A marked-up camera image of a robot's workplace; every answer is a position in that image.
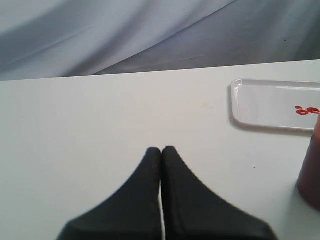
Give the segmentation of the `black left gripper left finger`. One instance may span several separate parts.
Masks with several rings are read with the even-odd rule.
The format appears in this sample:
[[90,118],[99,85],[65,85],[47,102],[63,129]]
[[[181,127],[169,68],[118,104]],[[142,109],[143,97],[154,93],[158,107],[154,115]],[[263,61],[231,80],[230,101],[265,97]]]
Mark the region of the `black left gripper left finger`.
[[130,178],[107,200],[69,221],[60,240],[161,240],[161,151],[150,147]]

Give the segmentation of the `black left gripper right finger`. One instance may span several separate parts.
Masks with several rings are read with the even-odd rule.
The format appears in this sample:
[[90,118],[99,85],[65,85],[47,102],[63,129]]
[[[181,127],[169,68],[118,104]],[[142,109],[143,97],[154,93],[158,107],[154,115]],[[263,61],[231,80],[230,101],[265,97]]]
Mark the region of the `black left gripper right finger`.
[[161,198],[168,240],[275,240],[264,221],[204,185],[173,146],[161,154]]

